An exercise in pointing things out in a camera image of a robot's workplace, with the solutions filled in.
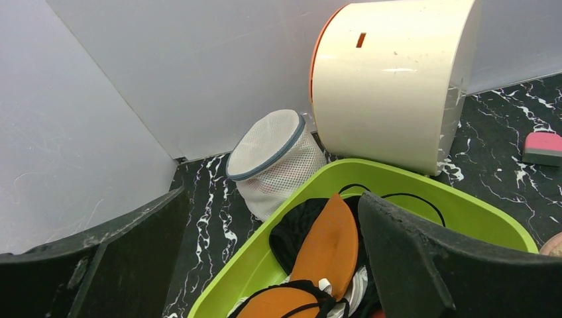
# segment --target white wall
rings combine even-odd
[[[44,0],[0,3],[0,253],[129,212],[174,170]]]
[[[232,150],[271,111],[309,112],[314,43],[348,1],[48,2],[168,153],[196,159]],[[484,0],[469,90],[560,72],[561,11],[560,0]]]

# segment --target lime green tub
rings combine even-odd
[[[226,317],[236,301],[280,283],[283,269],[269,249],[271,229],[296,205],[315,197],[329,197],[348,184],[363,184],[377,195],[406,192],[432,202],[443,214],[447,227],[485,242],[538,253],[529,233],[505,212],[427,177],[399,168],[361,159],[332,162],[302,185],[232,257],[194,303],[188,317]],[[361,194],[354,187],[343,195]],[[389,201],[441,224],[428,204],[413,197],[390,197]]]

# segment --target pink sponge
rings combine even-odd
[[[562,166],[562,137],[551,132],[531,132],[525,139],[522,161]]]

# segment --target pink object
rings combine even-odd
[[[521,161],[528,164],[562,166],[562,138],[550,132],[531,132],[525,139]]]
[[[531,132],[525,139],[525,149],[530,148],[562,152],[562,137],[551,132]]]
[[[540,254],[543,255],[550,255],[550,254],[557,254],[554,251],[557,247],[562,244],[562,233],[558,233],[555,236],[551,237],[541,248]]]

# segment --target black bra strap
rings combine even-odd
[[[312,294],[318,300],[317,303],[309,303],[309,304],[297,307],[297,308],[289,311],[285,315],[283,315],[282,318],[289,318],[296,313],[299,313],[301,311],[305,311],[307,309],[314,308],[314,307],[320,308],[320,312],[316,315],[316,318],[326,318],[328,316],[328,313],[338,303],[344,303],[345,304],[343,317],[347,318],[349,316],[349,302],[345,298],[343,298],[340,301],[336,301],[334,299],[334,297],[332,297],[329,293],[327,293],[325,291],[322,291],[322,290],[318,289],[316,286],[314,286],[314,284],[312,284],[311,281],[309,281],[309,280],[295,280],[293,282],[288,282],[288,283],[285,283],[285,284],[269,286],[267,288],[264,288],[263,290],[255,292],[253,295],[248,297],[248,299],[246,299],[244,301],[244,303],[242,303],[240,306],[238,306],[238,308],[236,308],[232,312],[232,314],[230,314],[229,318],[238,317],[238,315],[240,314],[242,309],[244,309],[244,307],[246,307],[246,305],[248,304],[248,302],[252,298],[256,297],[257,295],[261,294],[262,292],[265,292],[266,290],[271,290],[273,288],[280,288],[280,287],[296,288],[298,290],[308,292],[308,293]]]
[[[338,194],[341,194],[345,190],[351,189],[352,187],[362,187],[363,189],[370,192],[370,190],[366,186],[364,186],[363,184],[348,184],[345,187],[342,187],[341,190],[339,190]]]
[[[383,198],[383,199],[386,199],[387,197],[394,197],[394,196],[397,196],[397,195],[405,195],[407,197],[415,197],[416,199],[420,199],[423,202],[426,202],[427,204],[429,204],[435,210],[435,212],[437,212],[437,214],[439,215],[439,218],[441,219],[441,224],[443,225],[443,227],[446,227],[445,226],[445,218],[443,217],[443,215],[441,214],[439,209],[433,203],[429,202],[428,200],[426,200],[422,197],[419,197],[419,196],[417,196],[415,194],[411,194],[411,193],[391,193],[391,194],[381,195],[380,197]]]

